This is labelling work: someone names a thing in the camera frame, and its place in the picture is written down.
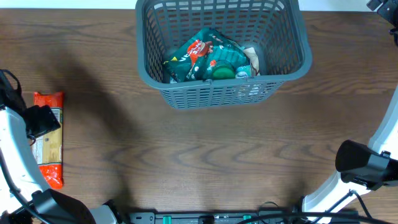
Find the tissue multipack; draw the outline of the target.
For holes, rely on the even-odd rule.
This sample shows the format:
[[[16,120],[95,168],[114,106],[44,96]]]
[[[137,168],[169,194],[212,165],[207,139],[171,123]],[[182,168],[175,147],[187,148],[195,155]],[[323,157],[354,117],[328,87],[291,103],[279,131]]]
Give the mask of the tissue multipack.
[[[238,67],[235,71],[235,78],[251,78],[252,68],[250,65]]]

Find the red and gold pasta packet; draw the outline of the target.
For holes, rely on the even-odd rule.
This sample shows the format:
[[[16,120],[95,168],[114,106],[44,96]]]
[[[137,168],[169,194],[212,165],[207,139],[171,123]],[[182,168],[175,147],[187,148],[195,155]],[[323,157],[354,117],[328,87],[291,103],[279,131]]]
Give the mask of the red and gold pasta packet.
[[[52,95],[43,95],[34,93],[34,105],[50,106],[60,128],[41,136],[32,146],[32,152],[37,161],[39,169],[53,189],[63,187],[63,92],[57,92]]]

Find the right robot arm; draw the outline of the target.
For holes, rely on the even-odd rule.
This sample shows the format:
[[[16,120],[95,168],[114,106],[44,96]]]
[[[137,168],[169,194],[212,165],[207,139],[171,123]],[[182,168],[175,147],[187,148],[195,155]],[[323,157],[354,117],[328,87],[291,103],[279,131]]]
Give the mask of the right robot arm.
[[[330,223],[342,209],[362,195],[397,185],[397,92],[367,145],[344,141],[335,158],[334,173],[314,193],[304,196],[298,209],[304,223]]]

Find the white brown snack bag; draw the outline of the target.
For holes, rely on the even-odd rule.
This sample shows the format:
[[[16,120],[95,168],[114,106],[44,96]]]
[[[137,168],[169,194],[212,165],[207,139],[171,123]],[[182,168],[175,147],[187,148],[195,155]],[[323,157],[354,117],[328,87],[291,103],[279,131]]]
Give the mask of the white brown snack bag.
[[[250,61],[250,66],[251,66],[251,74],[252,76],[258,76],[260,75],[260,70],[259,70],[259,57],[257,56],[256,51],[254,50],[253,47],[244,49],[243,52],[245,53],[246,57]]]

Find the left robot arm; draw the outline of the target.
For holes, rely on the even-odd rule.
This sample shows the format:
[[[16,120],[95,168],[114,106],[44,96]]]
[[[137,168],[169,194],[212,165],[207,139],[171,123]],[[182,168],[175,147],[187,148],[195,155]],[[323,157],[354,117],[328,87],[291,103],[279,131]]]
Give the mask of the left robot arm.
[[[112,201],[89,209],[62,188],[63,93],[27,107],[1,70],[1,223],[125,223]]]

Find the green lidded jar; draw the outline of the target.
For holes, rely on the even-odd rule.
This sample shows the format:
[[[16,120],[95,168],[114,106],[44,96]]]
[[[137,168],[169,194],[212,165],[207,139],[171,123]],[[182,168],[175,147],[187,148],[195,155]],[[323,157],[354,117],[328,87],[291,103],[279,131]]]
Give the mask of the green lidded jar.
[[[235,69],[225,60],[216,61],[215,66],[211,70],[211,77],[213,80],[234,79]]]

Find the green coffee mix bag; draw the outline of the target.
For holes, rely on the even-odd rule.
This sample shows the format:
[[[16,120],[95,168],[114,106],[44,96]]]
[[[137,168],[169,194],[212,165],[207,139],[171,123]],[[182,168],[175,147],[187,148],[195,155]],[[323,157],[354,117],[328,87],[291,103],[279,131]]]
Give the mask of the green coffee mix bag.
[[[204,28],[170,56],[162,66],[177,83],[213,80],[211,70],[216,61],[225,60],[235,69],[249,65],[243,49],[217,30]]]

